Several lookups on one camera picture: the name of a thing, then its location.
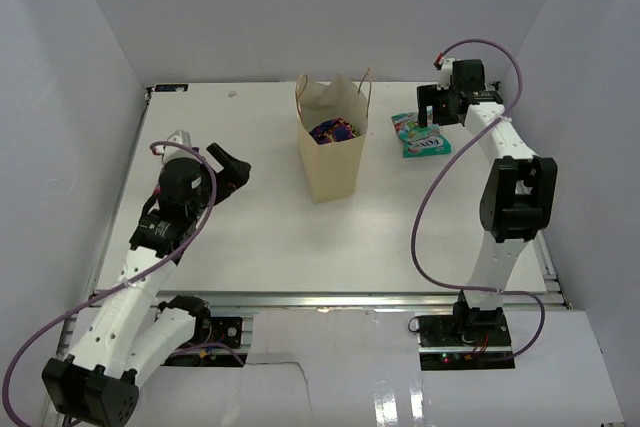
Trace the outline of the beige paper bag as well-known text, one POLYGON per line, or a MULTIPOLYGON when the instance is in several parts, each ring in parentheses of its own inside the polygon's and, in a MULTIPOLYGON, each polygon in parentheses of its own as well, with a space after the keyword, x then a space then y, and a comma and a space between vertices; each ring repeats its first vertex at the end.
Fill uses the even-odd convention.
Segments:
POLYGON ((372 93, 371 72, 355 82, 338 74, 327 84, 301 75, 294 87, 297 143, 311 199, 314 203, 339 200, 355 192, 360 162, 368 133, 372 93), (309 131, 324 121, 344 118, 358 137, 318 145, 309 131))

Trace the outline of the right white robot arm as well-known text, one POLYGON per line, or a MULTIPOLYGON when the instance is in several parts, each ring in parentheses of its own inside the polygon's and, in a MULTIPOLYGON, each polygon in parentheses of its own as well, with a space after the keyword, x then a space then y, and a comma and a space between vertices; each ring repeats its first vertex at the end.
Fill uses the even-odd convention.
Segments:
POLYGON ((420 125, 464 126, 490 164, 479 204, 483 241, 450 328, 472 346, 503 325, 502 294, 521 253, 549 224, 558 166, 521 139, 499 93, 487 88, 481 60, 439 57, 435 66, 438 82, 417 89, 420 125))

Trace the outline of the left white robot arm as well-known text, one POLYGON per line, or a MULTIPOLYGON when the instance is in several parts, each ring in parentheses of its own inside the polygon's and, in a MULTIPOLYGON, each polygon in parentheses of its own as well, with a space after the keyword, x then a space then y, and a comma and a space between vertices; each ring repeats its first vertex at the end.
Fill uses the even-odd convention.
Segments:
POLYGON ((152 149, 162 167, 117 282, 102 298, 86 333, 64 359, 50 359, 42 372, 56 411, 93 426, 126 425, 142 386, 159 366, 178 350, 212 342, 211 311, 195 296, 160 303, 155 322, 146 331, 140 327, 213 207, 250 178, 250 164, 216 143, 206 150, 219 163, 218 170, 176 137, 152 149))

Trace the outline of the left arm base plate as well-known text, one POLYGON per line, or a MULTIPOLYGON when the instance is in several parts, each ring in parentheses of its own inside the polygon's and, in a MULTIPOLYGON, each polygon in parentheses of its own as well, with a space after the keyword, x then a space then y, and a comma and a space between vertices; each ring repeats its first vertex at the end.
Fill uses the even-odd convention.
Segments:
POLYGON ((205 343, 222 343, 232 349, 242 344, 243 319, 241 317, 211 317, 204 323, 208 337, 205 343))

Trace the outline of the teal candy bag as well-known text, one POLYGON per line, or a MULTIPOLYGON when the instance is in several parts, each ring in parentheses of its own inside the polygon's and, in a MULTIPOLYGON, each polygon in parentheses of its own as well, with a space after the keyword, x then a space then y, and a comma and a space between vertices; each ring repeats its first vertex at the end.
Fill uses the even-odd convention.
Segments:
POLYGON ((432 157, 452 152, 451 144, 440 133, 437 125, 419 125, 417 112, 395 114, 391 121, 398 139, 402 142, 404 158, 432 157))

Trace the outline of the dark blue snack bag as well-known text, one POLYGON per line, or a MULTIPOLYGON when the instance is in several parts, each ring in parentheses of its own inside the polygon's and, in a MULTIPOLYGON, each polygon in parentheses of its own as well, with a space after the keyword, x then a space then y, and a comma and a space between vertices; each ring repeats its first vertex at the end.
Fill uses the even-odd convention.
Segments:
POLYGON ((358 131, 344 118, 329 119, 309 131, 309 135, 318 145, 344 142, 358 137, 358 131))

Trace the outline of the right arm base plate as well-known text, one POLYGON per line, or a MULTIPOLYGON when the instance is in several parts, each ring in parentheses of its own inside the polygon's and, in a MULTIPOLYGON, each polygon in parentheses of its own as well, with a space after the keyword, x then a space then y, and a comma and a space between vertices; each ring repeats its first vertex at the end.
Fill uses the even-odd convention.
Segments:
POLYGON ((421 315, 407 324, 410 333, 419 338, 422 347, 487 347, 510 348, 511 336, 506 320, 497 327, 460 327, 453 315, 421 315))

